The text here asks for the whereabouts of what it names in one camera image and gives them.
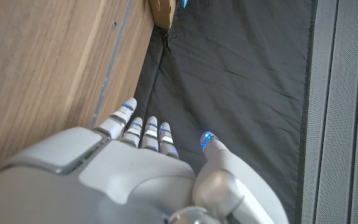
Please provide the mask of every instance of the black fabric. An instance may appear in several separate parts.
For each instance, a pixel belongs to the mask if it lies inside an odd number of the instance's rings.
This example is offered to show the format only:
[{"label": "black fabric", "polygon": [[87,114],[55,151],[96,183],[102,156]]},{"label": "black fabric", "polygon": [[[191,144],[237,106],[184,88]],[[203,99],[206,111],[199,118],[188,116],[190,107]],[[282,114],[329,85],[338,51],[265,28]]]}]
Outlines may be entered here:
[{"label": "black fabric", "polygon": [[273,188],[295,220],[311,0],[190,0],[155,27],[133,117],[170,123],[180,159],[206,162],[211,131]]}]

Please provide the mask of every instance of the blue led light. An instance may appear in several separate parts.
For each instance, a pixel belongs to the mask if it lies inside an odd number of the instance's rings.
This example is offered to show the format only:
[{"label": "blue led light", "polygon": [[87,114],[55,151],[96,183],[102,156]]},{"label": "blue led light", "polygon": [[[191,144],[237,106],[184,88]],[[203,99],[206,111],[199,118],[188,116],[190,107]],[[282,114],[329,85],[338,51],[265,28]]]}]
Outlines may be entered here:
[{"label": "blue led light", "polygon": [[205,137],[206,137],[206,139],[205,139],[204,143],[201,144],[201,147],[202,147],[203,149],[204,149],[206,143],[212,138],[212,135],[205,134]]}]

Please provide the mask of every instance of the wooden cabinet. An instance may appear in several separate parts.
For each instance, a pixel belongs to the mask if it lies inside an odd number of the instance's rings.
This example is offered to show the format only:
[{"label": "wooden cabinet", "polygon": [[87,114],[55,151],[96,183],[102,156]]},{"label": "wooden cabinet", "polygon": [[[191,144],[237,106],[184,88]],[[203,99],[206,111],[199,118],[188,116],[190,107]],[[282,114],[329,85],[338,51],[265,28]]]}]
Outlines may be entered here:
[{"label": "wooden cabinet", "polygon": [[153,26],[147,0],[0,0],[0,163],[133,96]]}]

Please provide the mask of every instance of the robotic finger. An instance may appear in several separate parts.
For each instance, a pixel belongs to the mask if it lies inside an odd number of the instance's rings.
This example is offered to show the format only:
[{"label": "robotic finger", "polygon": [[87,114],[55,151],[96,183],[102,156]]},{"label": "robotic finger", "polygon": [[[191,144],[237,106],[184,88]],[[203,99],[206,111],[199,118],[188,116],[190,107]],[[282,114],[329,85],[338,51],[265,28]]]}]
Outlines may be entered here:
[{"label": "robotic finger", "polygon": [[94,130],[102,132],[113,140],[119,138],[125,125],[134,113],[136,106],[137,102],[135,98],[130,98]]},{"label": "robotic finger", "polygon": [[140,141],[140,134],[142,132],[142,118],[135,118],[129,129],[125,132],[121,142],[127,143],[130,146],[138,147]]},{"label": "robotic finger", "polygon": [[158,144],[160,146],[160,152],[167,156],[179,159],[178,152],[173,145],[171,128],[167,122],[161,124],[159,135]]},{"label": "robotic finger", "polygon": [[157,119],[154,116],[149,117],[146,122],[140,147],[158,152]]}]

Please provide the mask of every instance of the white robotic arm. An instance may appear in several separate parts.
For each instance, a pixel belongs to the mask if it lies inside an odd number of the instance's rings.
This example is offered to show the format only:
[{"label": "white robotic arm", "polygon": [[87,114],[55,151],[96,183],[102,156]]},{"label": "white robotic arm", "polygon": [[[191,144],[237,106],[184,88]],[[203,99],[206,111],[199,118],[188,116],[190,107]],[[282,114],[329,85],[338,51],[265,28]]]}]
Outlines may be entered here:
[{"label": "white robotic arm", "polygon": [[0,223],[288,223],[277,196],[212,133],[196,177],[168,123],[143,130],[127,100],[93,131],[72,128],[0,167]]}]

